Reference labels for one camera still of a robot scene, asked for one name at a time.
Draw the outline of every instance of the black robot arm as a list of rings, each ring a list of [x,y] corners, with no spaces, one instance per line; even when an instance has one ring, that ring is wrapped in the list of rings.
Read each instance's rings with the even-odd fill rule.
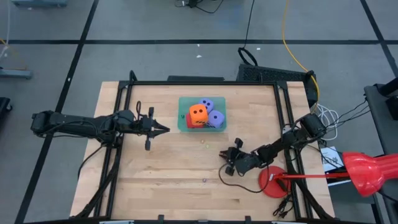
[[[244,175],[253,168],[268,166],[280,151],[289,148],[301,149],[308,143],[319,140],[325,134],[326,127],[318,116],[307,114],[298,119],[289,131],[272,144],[260,146],[250,153],[246,153],[239,149],[243,145],[242,140],[236,138],[236,147],[229,147],[226,151],[220,151],[220,156],[228,163],[225,170],[228,175],[233,175],[235,169],[239,175]]]
[[[146,135],[145,149],[150,149],[150,138],[170,131],[168,127],[153,119],[154,108],[149,108],[148,115],[134,116],[130,110],[118,111],[115,114],[89,118],[65,115],[53,111],[33,114],[30,129],[34,134],[44,137],[56,132],[76,136],[95,138],[101,144],[115,147],[119,144],[122,134]]]

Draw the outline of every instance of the red lamp shade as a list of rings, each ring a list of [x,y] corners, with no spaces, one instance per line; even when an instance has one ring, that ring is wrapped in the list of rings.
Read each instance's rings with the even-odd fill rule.
[[[359,152],[344,152],[343,160],[358,192],[367,197],[388,179],[398,178],[398,154],[373,158]]]

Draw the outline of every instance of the teal tray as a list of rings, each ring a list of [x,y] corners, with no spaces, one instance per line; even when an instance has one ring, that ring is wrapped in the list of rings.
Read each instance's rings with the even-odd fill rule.
[[[208,98],[212,100],[214,103],[214,110],[218,110],[225,116],[225,120],[223,125],[220,128],[209,128],[205,126],[204,128],[187,128],[187,122],[185,120],[185,115],[189,112],[189,107],[192,105],[198,104],[199,100],[202,98]],[[224,97],[209,97],[209,96],[201,96],[201,97],[187,97],[182,96],[178,100],[178,128],[181,132],[189,132],[189,133],[216,133],[223,132],[226,129],[227,125],[226,120],[226,104]]]

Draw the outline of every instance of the red lamp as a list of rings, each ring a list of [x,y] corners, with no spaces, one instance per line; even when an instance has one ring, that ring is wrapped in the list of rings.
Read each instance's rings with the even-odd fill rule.
[[[398,154],[373,158],[359,152],[344,152],[343,162],[347,172],[322,175],[287,175],[280,167],[270,166],[261,171],[259,185],[264,188],[268,179],[263,192],[270,197],[284,197],[287,192],[281,185],[289,189],[289,179],[349,177],[358,192],[367,197],[377,192],[386,180],[398,178]]]

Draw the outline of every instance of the wooden table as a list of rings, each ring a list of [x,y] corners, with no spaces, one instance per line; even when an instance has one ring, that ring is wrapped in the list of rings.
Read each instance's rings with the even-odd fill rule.
[[[95,116],[113,113],[117,86],[117,82],[102,84]],[[302,83],[292,82],[288,86],[292,111],[297,119],[309,113],[305,92]],[[225,132],[181,133],[177,127],[178,99],[181,96],[225,97],[228,121]],[[218,169],[224,164],[218,152],[233,146],[236,137],[244,141],[243,150],[246,152],[280,138],[272,86],[133,86],[130,110],[134,113],[138,100],[142,102],[141,111],[146,113],[153,106],[154,118],[171,131],[153,139],[150,151],[144,149],[144,136],[125,136],[112,219],[156,220],[159,214],[163,214],[166,220],[244,220],[245,215],[250,215],[252,220],[277,220],[272,212],[281,198],[230,187],[218,178]],[[99,145],[96,140],[88,140],[85,157]],[[80,212],[96,192],[104,152],[97,153],[82,169],[71,215]],[[301,155],[306,174],[323,173],[318,151],[306,147]],[[286,168],[283,152],[272,165]],[[230,177],[224,172],[222,175],[226,182],[259,190],[259,172],[260,169],[253,169],[244,177]],[[319,204],[333,216],[326,180],[308,179],[307,184]],[[302,194],[297,189],[304,217]],[[106,192],[102,215],[107,199]],[[293,219],[291,211],[284,220]]]

